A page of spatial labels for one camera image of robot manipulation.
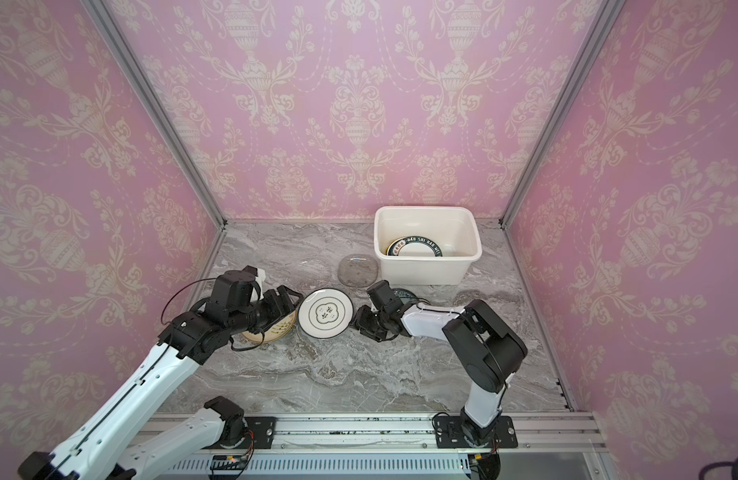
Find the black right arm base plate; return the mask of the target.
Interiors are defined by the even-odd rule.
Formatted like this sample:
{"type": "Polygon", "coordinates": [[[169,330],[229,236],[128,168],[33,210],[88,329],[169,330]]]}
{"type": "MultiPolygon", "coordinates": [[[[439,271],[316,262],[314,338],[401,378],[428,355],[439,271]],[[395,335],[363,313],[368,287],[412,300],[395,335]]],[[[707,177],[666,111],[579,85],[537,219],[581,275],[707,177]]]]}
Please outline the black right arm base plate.
{"type": "Polygon", "coordinates": [[[489,426],[480,427],[467,416],[439,412],[431,423],[440,449],[515,449],[519,445],[509,416],[498,416],[489,426]]]}

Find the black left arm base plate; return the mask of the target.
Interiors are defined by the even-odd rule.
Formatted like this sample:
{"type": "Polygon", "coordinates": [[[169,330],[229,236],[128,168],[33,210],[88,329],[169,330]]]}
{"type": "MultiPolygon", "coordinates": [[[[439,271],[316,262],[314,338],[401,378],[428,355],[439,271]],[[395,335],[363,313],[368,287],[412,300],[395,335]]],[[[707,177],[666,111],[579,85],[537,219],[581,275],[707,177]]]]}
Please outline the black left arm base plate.
{"type": "Polygon", "coordinates": [[[274,440],[277,418],[253,416],[230,420],[218,441],[225,449],[270,449],[274,440]]]}

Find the beige plate with wheat sprig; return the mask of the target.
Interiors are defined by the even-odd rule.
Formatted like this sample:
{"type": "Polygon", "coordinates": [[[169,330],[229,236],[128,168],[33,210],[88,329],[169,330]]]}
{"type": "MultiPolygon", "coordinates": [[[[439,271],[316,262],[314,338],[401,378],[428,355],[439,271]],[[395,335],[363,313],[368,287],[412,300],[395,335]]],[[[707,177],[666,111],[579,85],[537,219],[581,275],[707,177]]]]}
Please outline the beige plate with wheat sprig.
{"type": "Polygon", "coordinates": [[[264,334],[254,334],[249,331],[243,332],[242,335],[246,340],[254,343],[270,343],[277,341],[286,336],[297,323],[297,312],[292,312],[282,320],[278,321],[264,334]]]}

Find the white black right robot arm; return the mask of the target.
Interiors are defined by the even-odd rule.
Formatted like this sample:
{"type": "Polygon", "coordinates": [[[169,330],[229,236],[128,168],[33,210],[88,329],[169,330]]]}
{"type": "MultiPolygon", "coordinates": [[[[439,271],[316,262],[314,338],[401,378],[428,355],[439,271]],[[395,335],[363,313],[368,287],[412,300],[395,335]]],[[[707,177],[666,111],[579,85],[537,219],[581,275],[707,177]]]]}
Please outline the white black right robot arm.
{"type": "Polygon", "coordinates": [[[460,414],[464,438],[476,447],[494,443],[502,401],[528,355],[525,342],[481,299],[449,308],[404,301],[385,280],[367,293],[371,304],[357,310],[350,326],[378,343],[399,336],[448,342],[471,379],[460,414]]]}

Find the white plate teal lettered rim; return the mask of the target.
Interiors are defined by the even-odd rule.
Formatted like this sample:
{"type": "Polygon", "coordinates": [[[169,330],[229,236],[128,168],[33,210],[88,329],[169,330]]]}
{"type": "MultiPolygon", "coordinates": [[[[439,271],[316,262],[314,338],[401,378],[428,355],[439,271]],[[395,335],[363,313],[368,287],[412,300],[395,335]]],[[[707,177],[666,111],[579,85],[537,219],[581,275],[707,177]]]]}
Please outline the white plate teal lettered rim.
{"type": "Polygon", "coordinates": [[[390,243],[385,254],[391,257],[443,257],[441,247],[428,237],[410,235],[390,243]]]}

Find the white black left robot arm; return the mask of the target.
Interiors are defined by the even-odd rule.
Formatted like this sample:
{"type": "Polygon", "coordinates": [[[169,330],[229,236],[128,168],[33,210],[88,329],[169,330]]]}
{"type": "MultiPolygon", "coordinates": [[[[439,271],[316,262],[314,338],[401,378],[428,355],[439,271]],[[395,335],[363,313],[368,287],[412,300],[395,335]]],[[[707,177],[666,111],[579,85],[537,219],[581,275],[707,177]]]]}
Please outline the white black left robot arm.
{"type": "Polygon", "coordinates": [[[209,296],[166,325],[145,360],[78,430],[50,452],[33,452],[22,479],[152,479],[210,446],[255,445],[242,407],[218,396],[177,426],[131,444],[156,410],[219,349],[242,332],[264,335],[304,296],[285,285],[263,290],[263,270],[247,266],[215,278],[209,296]]]}

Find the white plate with quatrefoil border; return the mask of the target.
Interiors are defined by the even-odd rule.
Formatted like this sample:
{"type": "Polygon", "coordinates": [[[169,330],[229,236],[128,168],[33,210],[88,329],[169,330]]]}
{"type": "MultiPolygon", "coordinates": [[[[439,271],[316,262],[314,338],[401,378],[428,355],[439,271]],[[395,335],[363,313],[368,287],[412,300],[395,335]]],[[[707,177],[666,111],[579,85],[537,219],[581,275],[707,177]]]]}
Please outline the white plate with quatrefoil border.
{"type": "Polygon", "coordinates": [[[348,329],[354,304],[343,291],[322,288],[310,293],[298,307],[300,329],[316,339],[330,339],[348,329]]]}

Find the teal blue floral plate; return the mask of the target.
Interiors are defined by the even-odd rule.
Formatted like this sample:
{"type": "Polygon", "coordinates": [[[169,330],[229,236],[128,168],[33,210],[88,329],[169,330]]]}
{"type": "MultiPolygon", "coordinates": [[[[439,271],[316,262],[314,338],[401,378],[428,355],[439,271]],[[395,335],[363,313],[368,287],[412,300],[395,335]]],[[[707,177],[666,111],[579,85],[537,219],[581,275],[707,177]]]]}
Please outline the teal blue floral plate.
{"type": "Polygon", "coordinates": [[[422,301],[422,299],[417,294],[405,288],[394,288],[393,292],[404,305],[416,304],[422,301]]]}

